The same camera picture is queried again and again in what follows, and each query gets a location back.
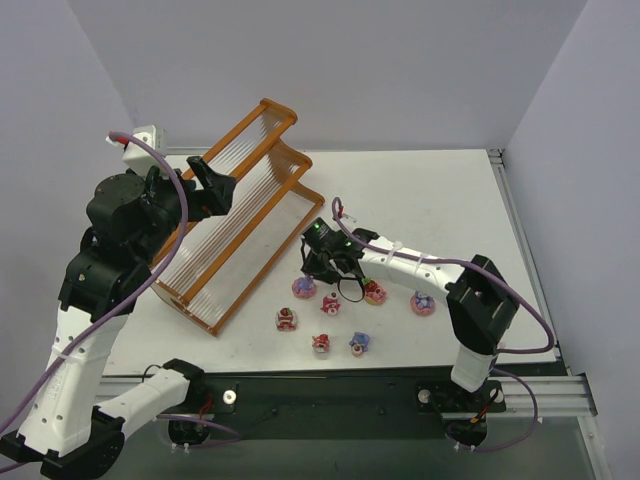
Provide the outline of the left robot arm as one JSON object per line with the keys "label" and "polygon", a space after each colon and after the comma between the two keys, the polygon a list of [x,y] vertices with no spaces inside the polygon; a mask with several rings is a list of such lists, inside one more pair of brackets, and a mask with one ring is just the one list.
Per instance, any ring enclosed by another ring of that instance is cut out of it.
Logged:
{"label": "left robot arm", "polygon": [[209,393],[201,368],[172,359],[118,398],[97,403],[112,346],[137,297],[158,275],[151,263],[189,222],[227,214],[234,178],[188,159],[191,180],[126,171],[101,181],[86,208],[90,227],[69,263],[59,294],[47,377],[17,430],[4,430],[1,452],[38,463],[48,479],[96,479],[115,463],[126,439],[169,409],[203,407]]}

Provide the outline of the purple bunny sitting donut toy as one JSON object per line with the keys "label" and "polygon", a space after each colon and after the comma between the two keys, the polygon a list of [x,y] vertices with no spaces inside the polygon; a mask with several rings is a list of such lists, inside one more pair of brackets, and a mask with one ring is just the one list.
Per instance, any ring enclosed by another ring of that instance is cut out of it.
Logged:
{"label": "purple bunny sitting donut toy", "polygon": [[436,302],[434,298],[420,291],[414,292],[409,304],[413,313],[420,317],[430,316],[436,309]]}

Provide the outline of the small purple bunny toy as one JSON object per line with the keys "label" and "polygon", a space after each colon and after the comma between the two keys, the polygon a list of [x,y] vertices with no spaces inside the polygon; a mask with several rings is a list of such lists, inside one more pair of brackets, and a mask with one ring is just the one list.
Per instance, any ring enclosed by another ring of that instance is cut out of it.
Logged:
{"label": "small purple bunny toy", "polygon": [[361,357],[369,350],[370,336],[364,332],[355,332],[349,341],[350,352],[354,357]]}

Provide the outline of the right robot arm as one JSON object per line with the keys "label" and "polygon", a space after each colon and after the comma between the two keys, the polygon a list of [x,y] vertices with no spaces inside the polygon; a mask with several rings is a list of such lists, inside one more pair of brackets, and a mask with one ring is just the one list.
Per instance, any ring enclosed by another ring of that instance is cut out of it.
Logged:
{"label": "right robot arm", "polygon": [[469,266],[445,263],[370,230],[334,230],[322,218],[301,240],[302,271],[317,281],[381,280],[446,306],[459,342],[451,381],[470,393],[483,386],[519,309],[518,301],[495,283],[502,276],[491,260],[476,255]]}

